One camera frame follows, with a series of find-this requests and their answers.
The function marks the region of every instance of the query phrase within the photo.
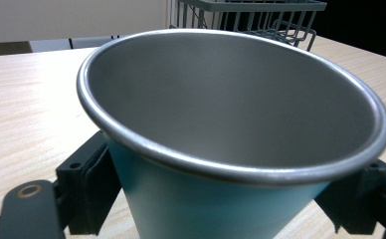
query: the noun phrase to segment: cup rim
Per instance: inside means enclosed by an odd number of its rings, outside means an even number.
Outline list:
[[[365,99],[367,99],[368,104],[371,105],[371,109],[373,109],[375,127],[363,145],[335,161],[321,165],[292,168],[247,167],[214,162],[161,145],[119,123],[100,106],[89,88],[89,70],[95,59],[121,43],[162,34],[212,34],[232,36],[278,45],[280,48],[286,48],[297,54],[305,55],[314,61],[324,64],[330,71],[338,73],[362,93]],[[369,165],[376,160],[377,156],[381,154],[386,147],[386,108],[379,97],[360,79],[336,64],[313,53],[284,43],[241,33],[203,29],[166,29],[133,34],[111,41],[97,48],[86,57],[78,72],[77,92],[80,102],[88,116],[105,135],[109,136],[112,140],[142,155],[146,160],[162,166],[228,182],[256,186],[293,186],[332,181]]]

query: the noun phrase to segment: teal cup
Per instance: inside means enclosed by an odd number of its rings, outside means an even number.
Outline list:
[[[77,87],[142,239],[272,238],[386,147],[386,109],[362,81],[240,33],[118,39]]]

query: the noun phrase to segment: wire basket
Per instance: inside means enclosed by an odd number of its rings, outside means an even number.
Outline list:
[[[298,46],[326,3],[310,0],[171,0],[170,28],[206,28],[260,36]]]

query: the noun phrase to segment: metal cup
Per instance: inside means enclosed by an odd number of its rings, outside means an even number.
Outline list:
[[[386,146],[386,109],[363,82],[249,35],[113,41],[82,64],[78,94],[143,239],[274,237]]]

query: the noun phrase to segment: wooden table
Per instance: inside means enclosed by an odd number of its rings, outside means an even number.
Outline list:
[[[55,168],[97,131],[76,93],[76,74],[93,49],[0,57],[0,209],[4,195],[21,183],[55,180]],[[323,38],[311,50],[366,82],[386,104],[386,58]],[[386,151],[381,159],[386,161]],[[278,236],[290,238],[382,238],[338,234],[311,202]],[[99,238],[138,238],[121,192]]]

